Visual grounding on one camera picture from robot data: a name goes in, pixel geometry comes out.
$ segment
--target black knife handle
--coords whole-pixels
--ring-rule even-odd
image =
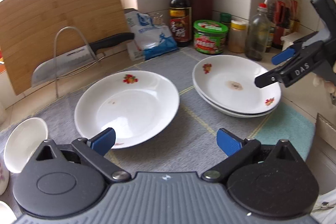
[[[133,39],[134,39],[134,33],[122,32],[122,33],[117,33],[115,35],[112,35],[110,37],[103,38],[96,42],[89,43],[89,45],[91,49],[93,50],[93,52],[96,53],[101,48],[114,47],[116,45],[119,45],[121,42],[124,42],[127,40],[133,40]]]

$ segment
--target blue and white package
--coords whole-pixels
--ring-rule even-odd
[[[167,25],[155,25],[149,15],[136,10],[126,13],[125,17],[145,60],[179,49]]]

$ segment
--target cutting board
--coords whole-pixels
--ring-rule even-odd
[[[88,42],[127,32],[120,0],[3,0],[0,2],[0,48],[18,95],[31,87],[35,68],[53,58],[56,33],[79,28]],[[78,33],[58,37],[57,55],[83,46]]]

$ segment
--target cleaver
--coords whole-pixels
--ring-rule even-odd
[[[95,54],[101,48],[114,47],[121,42],[133,40],[134,33],[118,33],[110,37],[103,38],[96,42],[89,43],[89,46],[83,46],[72,51],[66,52],[56,57],[57,76],[64,75],[76,70],[84,65],[96,61]],[[42,83],[55,79],[54,59],[40,64],[33,72],[31,77],[31,86],[35,87]]]

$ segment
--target white bowl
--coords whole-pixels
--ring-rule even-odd
[[[0,156],[0,195],[4,193],[9,181],[9,172]]]
[[[12,209],[2,201],[0,201],[0,219],[1,224],[11,224],[16,220],[16,216]]]
[[[159,134],[178,108],[179,92],[170,80],[149,71],[125,71],[92,85],[79,99],[74,120],[88,139],[113,128],[113,149],[119,149]]]
[[[202,99],[204,101],[206,101],[209,105],[211,105],[214,109],[218,110],[219,112],[221,112],[223,114],[231,116],[231,117],[236,117],[236,118],[255,118],[255,117],[261,117],[261,116],[270,114],[272,111],[274,111],[276,109],[276,107],[274,107],[274,108],[272,108],[269,111],[262,112],[262,113],[259,113],[259,114],[240,114],[240,113],[235,113],[235,112],[231,112],[231,111],[229,111],[229,110],[227,110],[225,108],[221,108],[221,107],[217,106],[216,104],[214,104],[213,102],[211,102],[207,98],[205,98],[204,95],[197,88],[195,88],[195,89],[196,89],[197,93],[199,94],[199,96],[201,96]]]
[[[12,173],[20,173],[42,141],[48,138],[48,127],[41,118],[30,118],[20,123],[9,136],[4,161]]]
[[[193,70],[198,91],[217,106],[239,114],[260,114],[276,107],[281,99],[279,83],[256,87],[254,79],[267,72],[242,57],[217,55],[201,60]]]

